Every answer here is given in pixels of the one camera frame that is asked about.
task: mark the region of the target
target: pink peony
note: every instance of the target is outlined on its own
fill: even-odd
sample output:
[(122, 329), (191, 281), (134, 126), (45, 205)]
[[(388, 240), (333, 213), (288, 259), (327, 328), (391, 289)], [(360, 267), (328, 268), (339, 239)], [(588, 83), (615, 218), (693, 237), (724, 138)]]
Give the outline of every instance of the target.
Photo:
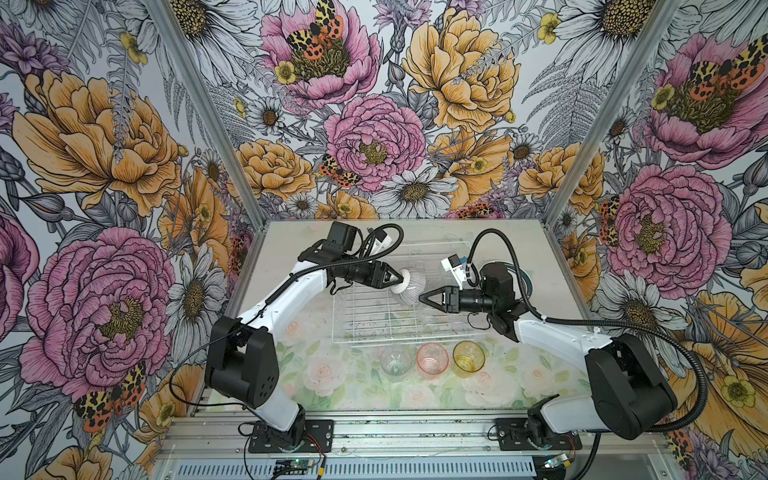
[(78, 399), (117, 385), (139, 362), (154, 373), (170, 349), (163, 329), (174, 277), (163, 250), (128, 228), (54, 253), (29, 290), (35, 336), (22, 350), (22, 378)]
[(718, 45), (695, 34), (667, 63), (656, 80), (650, 118), (644, 136), (654, 151), (680, 162), (697, 162), (713, 170), (750, 151), (768, 134), (768, 75), (743, 90), (718, 88), (704, 101), (690, 96), (690, 67), (699, 61), (722, 65), (735, 58), (747, 43)]
[(0, 211), (0, 340), (16, 324), (24, 284), (38, 268), (37, 245), (14, 217)]
[(692, 165), (643, 167), (619, 197), (611, 268), (655, 283), (664, 298), (695, 293), (728, 254), (731, 229), (722, 206), (714, 179)]
[(381, 190), (383, 181), (421, 167), (426, 155), (419, 117), (380, 95), (353, 98), (325, 128), (328, 154), (360, 176), (361, 190)]
[[(342, 76), (331, 73), (318, 78), (298, 78), (285, 84), (292, 99), (303, 110), (309, 111), (327, 104), (346, 102), (355, 94), (370, 91), (376, 83), (381, 56), (379, 39), (376, 34), (368, 36), (366, 27), (360, 25), (360, 18), (354, 8), (347, 13), (338, 1), (334, 0), (333, 4), (336, 15), (343, 22), (343, 48), (349, 55), (349, 65)], [(266, 51), (266, 55), (262, 56), (263, 64), (268, 68), (275, 68), (280, 62), (293, 61), (293, 49), (288, 45), (286, 38), (295, 31), (309, 30), (310, 23), (314, 21), (314, 5), (308, 14), (296, 10), (295, 15), (288, 16), (284, 10), (280, 10), (279, 16), (264, 16), (261, 21), (262, 49)], [(321, 61), (323, 59), (314, 60), (318, 64)]]

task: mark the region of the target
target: daisy center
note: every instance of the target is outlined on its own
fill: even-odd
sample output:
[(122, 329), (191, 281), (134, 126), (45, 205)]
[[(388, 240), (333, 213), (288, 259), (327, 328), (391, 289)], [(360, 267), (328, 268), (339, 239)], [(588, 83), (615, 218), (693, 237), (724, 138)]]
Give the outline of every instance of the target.
[(608, 131), (608, 134), (612, 137), (618, 137), (619, 135), (623, 134), (626, 129), (627, 123), (623, 118), (619, 118), (614, 122), (613, 125), (611, 125), (611, 129)]
[(366, 145), (361, 141), (357, 148), (361, 154), (366, 156), (366, 163), (368, 165), (381, 165), (386, 160), (386, 146), (381, 145), (378, 141), (374, 140), (370, 145)]
[(172, 402), (164, 403), (160, 407), (160, 411), (157, 413), (157, 426), (158, 427), (167, 427), (170, 425), (171, 422), (174, 420), (174, 410), (176, 410), (175, 405)]
[(728, 393), (732, 400), (743, 402), (746, 400), (750, 393), (746, 390), (746, 387), (741, 382), (734, 382), (728, 385)]
[(277, 123), (277, 114), (272, 110), (266, 110), (261, 116), (261, 120), (267, 127), (273, 127)]
[(635, 35), (643, 28), (645, 19), (656, 0), (611, 0), (603, 10), (603, 29), (613, 35)]
[(203, 33), (206, 27), (205, 10), (197, 0), (170, 0), (170, 6), (174, 8), (184, 34), (195, 37)]
[(520, 145), (512, 151), (512, 156), (515, 160), (521, 160), (526, 158), (531, 153), (531, 147), (528, 145)]
[(415, 202), (426, 198), (429, 188), (426, 184), (405, 185), (400, 197), (408, 202)]
[(645, 253), (656, 253), (659, 251), (662, 245), (664, 245), (664, 225), (662, 223), (654, 223), (650, 218), (650, 214), (643, 217), (640, 220), (640, 233), (635, 237), (634, 241), (640, 246), (640, 250)]
[(627, 301), (624, 305), (624, 312), (631, 325), (645, 326), (653, 329), (658, 324), (650, 308), (639, 300)]
[(203, 283), (199, 280), (192, 280), (187, 287), (187, 295), (184, 296), (184, 313), (188, 318), (195, 318), (203, 309), (204, 291)]
[(219, 166), (216, 165), (216, 162), (210, 162), (206, 169), (208, 170), (208, 178), (213, 180), (214, 182), (219, 181)]
[(350, 207), (349, 204), (339, 204), (339, 206), (336, 207), (336, 210), (338, 210), (339, 215), (344, 218), (347, 218), (349, 214), (352, 213), (352, 207)]
[(111, 318), (109, 322), (99, 327), (101, 333), (111, 339), (114, 339), (118, 333), (122, 333), (127, 339), (133, 339), (144, 318), (141, 303), (135, 298), (127, 297), (118, 303), (111, 304), (108, 308)]

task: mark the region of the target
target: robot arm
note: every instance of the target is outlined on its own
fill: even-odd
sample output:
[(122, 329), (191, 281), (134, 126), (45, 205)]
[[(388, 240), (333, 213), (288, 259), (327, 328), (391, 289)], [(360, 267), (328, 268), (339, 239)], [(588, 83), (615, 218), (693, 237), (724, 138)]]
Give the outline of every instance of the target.
[[(635, 439), (677, 407), (677, 398), (643, 343), (536, 318), (519, 301), (517, 279), (503, 262), (480, 270), (478, 288), (444, 286), (419, 299), (447, 313), (487, 313), (494, 329), (546, 350), (586, 372), (590, 396), (544, 399), (528, 410), (529, 438), (538, 445), (574, 430), (610, 431)], [(439, 302), (432, 297), (440, 295)]]

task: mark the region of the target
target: dish rack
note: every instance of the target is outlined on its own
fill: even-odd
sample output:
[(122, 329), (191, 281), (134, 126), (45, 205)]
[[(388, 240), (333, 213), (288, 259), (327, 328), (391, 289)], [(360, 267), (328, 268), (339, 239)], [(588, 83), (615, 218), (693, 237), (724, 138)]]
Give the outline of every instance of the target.
[[(450, 272), (445, 272), (440, 261), (451, 255), (459, 258), (469, 254), (469, 242), (403, 243), (395, 253), (387, 255), (392, 268), (421, 268), (426, 272), (425, 291), (443, 285), (455, 285)], [(475, 319), (480, 327), (484, 319)], [(402, 305), (389, 289), (376, 290), (355, 284), (340, 290), (333, 297), (334, 343), (353, 346), (380, 346), (392, 343), (440, 342), (467, 338), (485, 333), (473, 329), (467, 315), (444, 313), (422, 303)]]

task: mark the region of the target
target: plastic cup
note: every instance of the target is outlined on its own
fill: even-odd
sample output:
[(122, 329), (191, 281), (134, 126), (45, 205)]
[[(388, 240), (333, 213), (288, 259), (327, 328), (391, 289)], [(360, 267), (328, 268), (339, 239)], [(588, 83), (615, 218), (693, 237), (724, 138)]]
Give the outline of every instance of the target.
[(382, 370), (401, 379), (413, 366), (413, 349), (404, 345), (388, 345), (381, 354)]
[(453, 362), (460, 373), (479, 372), (485, 365), (485, 353), (477, 343), (464, 340), (453, 348)]
[(416, 353), (416, 365), (427, 378), (440, 375), (448, 364), (448, 352), (439, 343), (425, 343)]

